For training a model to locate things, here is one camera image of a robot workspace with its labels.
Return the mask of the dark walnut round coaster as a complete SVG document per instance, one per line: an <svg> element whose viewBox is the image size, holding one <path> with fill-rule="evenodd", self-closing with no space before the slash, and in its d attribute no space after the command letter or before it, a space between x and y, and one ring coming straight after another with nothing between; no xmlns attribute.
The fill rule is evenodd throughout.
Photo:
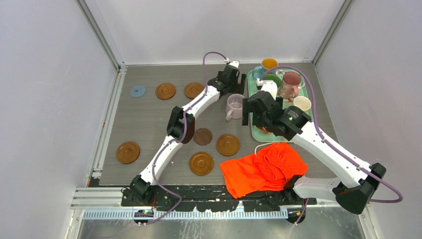
<svg viewBox="0 0 422 239"><path fill-rule="evenodd" d="M212 141L212 132L207 128L199 128L195 131L194 142L198 145L207 145Z"/></svg>

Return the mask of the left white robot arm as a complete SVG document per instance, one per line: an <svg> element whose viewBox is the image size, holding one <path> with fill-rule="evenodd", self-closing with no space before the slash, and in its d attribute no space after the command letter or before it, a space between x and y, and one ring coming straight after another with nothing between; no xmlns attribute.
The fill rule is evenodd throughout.
<svg viewBox="0 0 422 239"><path fill-rule="evenodd" d="M224 95L243 94L246 75L240 74L239 62L226 63L223 71L210 79L205 88L183 107L175 106L167 124L167 135L150 163L130 183L129 190L138 204L146 206L153 199L153 186L173 155L195 134L195 121L205 109Z"/></svg>

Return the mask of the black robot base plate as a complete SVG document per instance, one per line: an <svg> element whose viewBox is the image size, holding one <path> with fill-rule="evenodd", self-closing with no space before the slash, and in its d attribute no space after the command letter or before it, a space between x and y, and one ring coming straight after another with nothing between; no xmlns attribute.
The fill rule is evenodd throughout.
<svg viewBox="0 0 422 239"><path fill-rule="evenodd" d="M205 212L234 211L243 206L246 212L272 212L281 206L301 208L304 199L287 198L283 191L257 191L239 199L234 198L224 185L166 185L170 191L182 197L174 209L177 212L191 212L194 209ZM146 206L158 211L168 211L179 198L160 188L152 186L146 196L135 196L128 187L121 188L121 205L124 207Z"/></svg>

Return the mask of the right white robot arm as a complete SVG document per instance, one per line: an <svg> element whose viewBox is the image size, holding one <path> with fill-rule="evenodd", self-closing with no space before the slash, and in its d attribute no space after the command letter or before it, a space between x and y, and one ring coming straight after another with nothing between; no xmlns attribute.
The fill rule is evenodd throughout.
<svg viewBox="0 0 422 239"><path fill-rule="evenodd" d="M330 137L320 136L311 117L295 106L286 109L269 92L260 91L243 99L242 125L248 116L257 117L259 125L276 136L282 136L304 148L335 175L331 179L309 178L295 174L284 186L284 197L296 204L302 199L318 198L336 201L345 210L361 214L369 203L386 168L380 163L369 164L341 147L330 143Z"/></svg>

